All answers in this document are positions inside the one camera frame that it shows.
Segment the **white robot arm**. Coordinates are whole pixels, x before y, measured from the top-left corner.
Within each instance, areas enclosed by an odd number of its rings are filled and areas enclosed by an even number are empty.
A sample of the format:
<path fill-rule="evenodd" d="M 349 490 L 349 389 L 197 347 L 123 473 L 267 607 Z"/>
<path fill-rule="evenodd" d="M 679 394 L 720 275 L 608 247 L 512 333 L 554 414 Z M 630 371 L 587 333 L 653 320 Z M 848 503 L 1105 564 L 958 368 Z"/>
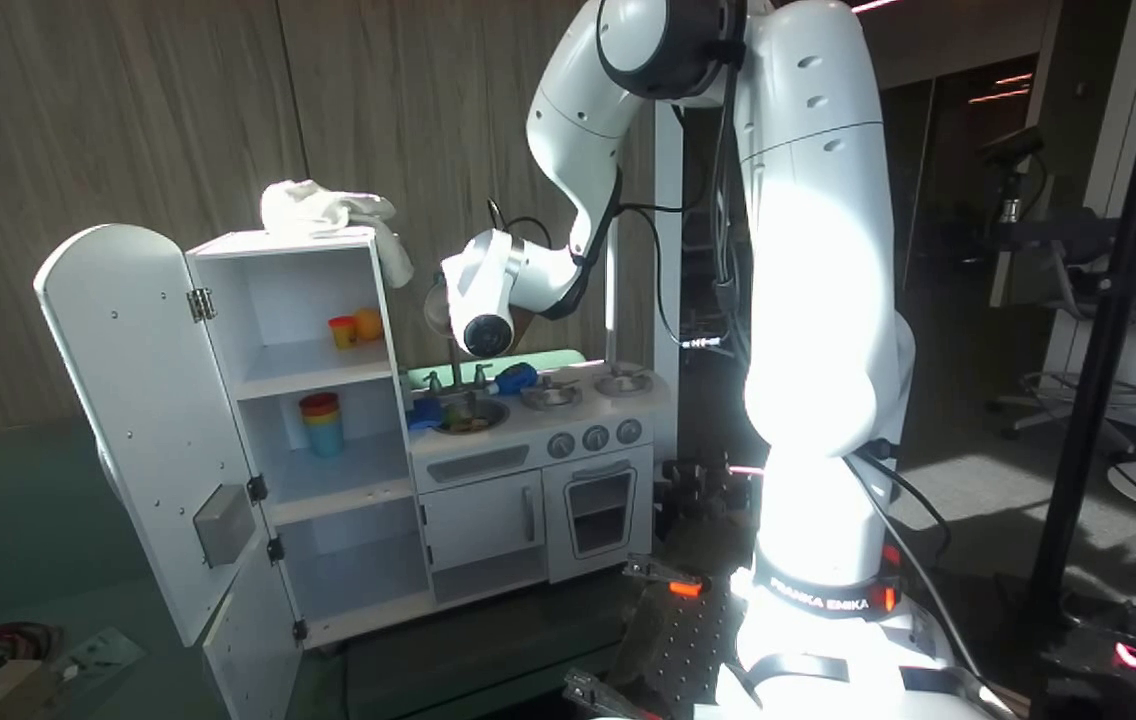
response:
<path fill-rule="evenodd" d="M 583 0 L 532 107 L 527 153 L 577 210 L 559 247 L 479 232 L 444 261 L 454 342 L 502 356 L 559 316 L 620 210 L 620 142 L 649 100 L 734 119 L 753 245 L 746 414 L 770 443 L 746 621 L 710 720 L 991 720 L 944 625 L 882 607 L 883 479 L 914 389 L 896 313 L 882 85 L 844 0 Z"/>

